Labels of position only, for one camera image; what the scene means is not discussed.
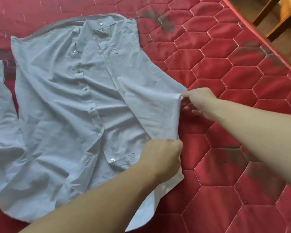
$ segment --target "light blue shirt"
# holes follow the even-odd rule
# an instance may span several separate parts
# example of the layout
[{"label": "light blue shirt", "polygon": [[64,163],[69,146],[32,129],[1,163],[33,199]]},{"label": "light blue shirt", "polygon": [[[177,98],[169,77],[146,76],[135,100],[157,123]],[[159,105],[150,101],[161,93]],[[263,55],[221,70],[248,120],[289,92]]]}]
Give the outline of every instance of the light blue shirt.
[{"label": "light blue shirt", "polygon": [[[11,46],[19,117],[0,78],[0,208],[7,215],[33,222],[135,164],[150,139],[179,139],[186,88],[140,48],[135,19],[67,19],[11,37]],[[147,223],[182,179],[179,170],[159,185],[127,231]]]}]

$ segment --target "hexagon pattern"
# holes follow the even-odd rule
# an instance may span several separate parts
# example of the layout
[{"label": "hexagon pattern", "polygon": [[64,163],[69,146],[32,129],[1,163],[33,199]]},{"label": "hexagon pattern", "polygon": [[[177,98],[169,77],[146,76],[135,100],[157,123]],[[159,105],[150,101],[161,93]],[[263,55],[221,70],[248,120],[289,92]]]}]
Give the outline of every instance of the hexagon pattern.
[{"label": "hexagon pattern", "polygon": [[[10,36],[106,13],[135,18],[140,47],[189,90],[209,87],[224,100],[291,114],[291,69],[226,0],[0,0],[0,59],[16,108]],[[181,111],[179,137],[185,179],[133,232],[291,233],[291,186],[223,127]],[[25,226],[0,212],[0,233]]]}]

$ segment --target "wooden chair leg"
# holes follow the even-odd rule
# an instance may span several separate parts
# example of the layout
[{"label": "wooden chair leg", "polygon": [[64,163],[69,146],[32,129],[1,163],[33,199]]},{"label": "wooden chair leg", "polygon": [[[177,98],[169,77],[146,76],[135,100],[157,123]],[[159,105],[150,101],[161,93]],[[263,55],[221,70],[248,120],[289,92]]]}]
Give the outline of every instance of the wooden chair leg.
[{"label": "wooden chair leg", "polygon": [[269,41],[274,41],[278,38],[287,28],[291,27],[291,16],[280,21],[279,24],[266,36]]},{"label": "wooden chair leg", "polygon": [[262,9],[262,11],[260,12],[260,14],[257,16],[257,18],[255,19],[255,21],[253,21],[253,25],[255,27],[257,27],[262,20],[272,11],[272,9],[276,6],[276,4],[279,2],[280,0],[270,0],[266,6]]}]

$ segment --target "hand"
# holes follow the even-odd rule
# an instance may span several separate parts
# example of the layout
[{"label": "hand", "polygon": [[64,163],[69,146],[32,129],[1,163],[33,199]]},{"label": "hand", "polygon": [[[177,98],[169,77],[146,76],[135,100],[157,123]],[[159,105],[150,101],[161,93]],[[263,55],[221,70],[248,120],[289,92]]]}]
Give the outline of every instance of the hand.
[{"label": "hand", "polygon": [[218,99],[209,88],[197,88],[182,93],[182,106],[191,110],[194,115],[203,114],[206,119],[213,120],[213,102]]},{"label": "hand", "polygon": [[151,172],[158,184],[168,181],[179,171],[182,145],[182,141],[171,139],[150,140],[145,144],[138,164]]}]

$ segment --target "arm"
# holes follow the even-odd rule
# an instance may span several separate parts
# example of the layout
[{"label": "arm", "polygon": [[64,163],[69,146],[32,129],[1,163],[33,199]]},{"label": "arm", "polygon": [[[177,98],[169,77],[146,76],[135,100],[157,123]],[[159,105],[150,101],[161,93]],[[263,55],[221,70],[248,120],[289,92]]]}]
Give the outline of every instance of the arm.
[{"label": "arm", "polygon": [[143,202],[180,168],[181,141],[151,140],[138,163],[20,233],[122,233]]},{"label": "arm", "polygon": [[291,115],[220,100],[209,88],[185,92],[183,96],[194,104],[186,109],[218,122],[259,160],[291,183]]}]

